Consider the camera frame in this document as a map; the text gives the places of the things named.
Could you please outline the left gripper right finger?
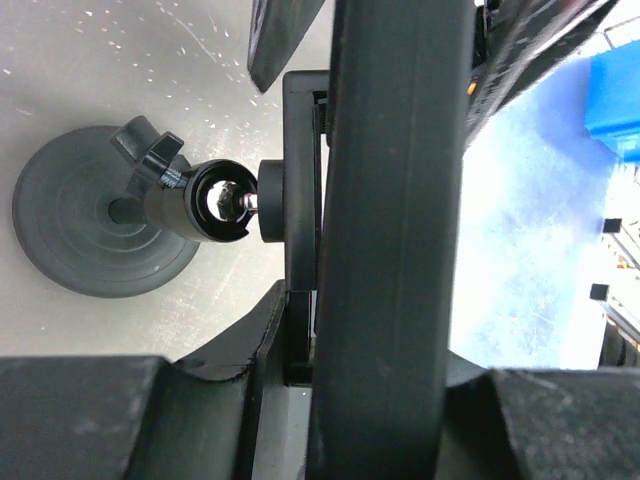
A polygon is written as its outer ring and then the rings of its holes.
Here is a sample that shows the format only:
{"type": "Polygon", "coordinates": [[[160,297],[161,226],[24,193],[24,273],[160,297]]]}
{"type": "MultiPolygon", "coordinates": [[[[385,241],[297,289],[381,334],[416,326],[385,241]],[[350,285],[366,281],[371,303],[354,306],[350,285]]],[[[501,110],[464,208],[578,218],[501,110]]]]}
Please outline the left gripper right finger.
{"type": "Polygon", "coordinates": [[[448,352],[442,479],[636,479],[639,370],[482,368],[448,352]]]}

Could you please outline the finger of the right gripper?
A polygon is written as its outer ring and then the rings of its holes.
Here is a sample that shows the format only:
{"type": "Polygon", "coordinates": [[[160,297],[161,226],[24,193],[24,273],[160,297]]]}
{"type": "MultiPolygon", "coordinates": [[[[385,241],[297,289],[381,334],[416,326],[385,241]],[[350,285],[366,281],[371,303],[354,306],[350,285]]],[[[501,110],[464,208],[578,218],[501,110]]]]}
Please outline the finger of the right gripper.
{"type": "Polygon", "coordinates": [[[266,93],[315,23],[329,10],[326,1],[253,1],[247,71],[258,92],[266,93]]]}

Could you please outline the black phone stand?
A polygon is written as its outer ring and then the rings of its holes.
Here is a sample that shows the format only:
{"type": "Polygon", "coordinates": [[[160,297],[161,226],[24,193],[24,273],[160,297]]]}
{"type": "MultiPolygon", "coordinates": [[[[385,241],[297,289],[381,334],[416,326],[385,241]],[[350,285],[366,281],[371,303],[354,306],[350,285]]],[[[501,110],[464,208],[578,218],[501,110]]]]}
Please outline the black phone stand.
{"type": "Polygon", "coordinates": [[[309,385],[328,91],[325,71],[284,76],[284,155],[257,172],[229,159],[192,165],[183,141],[143,116],[56,137],[15,186],[12,221],[24,253],[66,289],[127,298],[173,280],[201,244],[244,239],[256,221],[263,241],[285,251],[284,379],[309,385]]]}

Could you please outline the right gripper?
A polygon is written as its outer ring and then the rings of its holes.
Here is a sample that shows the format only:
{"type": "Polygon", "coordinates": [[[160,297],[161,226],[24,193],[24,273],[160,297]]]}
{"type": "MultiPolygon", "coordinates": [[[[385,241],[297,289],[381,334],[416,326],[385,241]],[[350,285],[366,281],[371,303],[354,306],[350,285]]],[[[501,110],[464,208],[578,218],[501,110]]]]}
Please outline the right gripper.
{"type": "Polygon", "coordinates": [[[592,1],[466,1],[470,70],[464,146],[511,101],[583,46],[619,4],[592,1]]]}

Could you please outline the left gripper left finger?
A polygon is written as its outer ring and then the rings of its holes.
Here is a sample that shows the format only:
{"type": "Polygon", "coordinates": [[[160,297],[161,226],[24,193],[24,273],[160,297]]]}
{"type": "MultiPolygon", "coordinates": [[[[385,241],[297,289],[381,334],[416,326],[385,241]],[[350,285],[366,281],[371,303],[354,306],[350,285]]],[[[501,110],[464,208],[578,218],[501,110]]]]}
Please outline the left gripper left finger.
{"type": "Polygon", "coordinates": [[[5,479],[277,479],[286,439],[275,283],[176,362],[161,356],[1,362],[5,479]]]}

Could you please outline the black phone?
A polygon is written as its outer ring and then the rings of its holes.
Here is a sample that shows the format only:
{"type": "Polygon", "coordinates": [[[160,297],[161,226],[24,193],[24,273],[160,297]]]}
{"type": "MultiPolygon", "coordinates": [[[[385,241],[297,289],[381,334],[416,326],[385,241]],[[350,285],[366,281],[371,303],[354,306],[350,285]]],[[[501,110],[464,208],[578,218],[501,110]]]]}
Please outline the black phone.
{"type": "Polygon", "coordinates": [[[474,6],[340,1],[306,475],[429,479],[474,6]]]}

